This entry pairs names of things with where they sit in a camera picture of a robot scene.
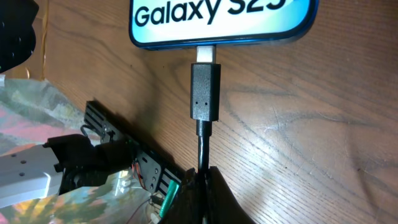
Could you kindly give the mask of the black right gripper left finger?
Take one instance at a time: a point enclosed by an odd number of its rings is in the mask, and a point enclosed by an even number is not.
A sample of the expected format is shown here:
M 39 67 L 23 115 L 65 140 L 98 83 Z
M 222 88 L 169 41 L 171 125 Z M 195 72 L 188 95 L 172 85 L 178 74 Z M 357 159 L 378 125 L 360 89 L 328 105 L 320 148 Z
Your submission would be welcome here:
M 202 209 L 200 185 L 195 169 L 186 171 L 180 190 L 160 224 L 200 224 Z

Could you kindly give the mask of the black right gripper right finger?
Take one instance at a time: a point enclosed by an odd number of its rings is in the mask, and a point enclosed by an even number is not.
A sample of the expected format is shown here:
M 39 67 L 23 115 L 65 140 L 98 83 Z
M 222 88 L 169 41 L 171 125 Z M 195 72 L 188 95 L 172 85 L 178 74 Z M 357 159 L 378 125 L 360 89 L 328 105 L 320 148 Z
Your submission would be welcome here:
M 206 174 L 208 221 L 214 224 L 255 224 L 243 210 L 220 170 L 211 166 Z

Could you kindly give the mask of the blue Galaxy smartphone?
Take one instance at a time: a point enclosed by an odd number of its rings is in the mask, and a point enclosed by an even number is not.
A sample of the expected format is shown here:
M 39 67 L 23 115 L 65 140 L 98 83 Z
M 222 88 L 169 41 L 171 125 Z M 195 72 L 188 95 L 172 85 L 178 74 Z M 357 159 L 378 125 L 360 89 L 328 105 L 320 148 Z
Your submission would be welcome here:
M 314 23 L 319 0 L 135 0 L 129 37 L 141 49 L 288 42 Z

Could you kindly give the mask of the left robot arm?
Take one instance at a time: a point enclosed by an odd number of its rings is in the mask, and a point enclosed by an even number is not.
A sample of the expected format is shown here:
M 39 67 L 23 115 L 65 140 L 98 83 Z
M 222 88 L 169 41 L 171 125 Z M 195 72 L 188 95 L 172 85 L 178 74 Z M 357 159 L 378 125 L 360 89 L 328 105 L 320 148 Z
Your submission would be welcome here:
M 33 22 L 39 5 L 1 0 L 1 71 L 25 62 L 34 52 Z M 45 144 L 1 157 L 1 206 L 99 187 L 109 175 L 127 169 L 134 153 L 127 140 L 91 144 L 81 134 L 50 138 Z

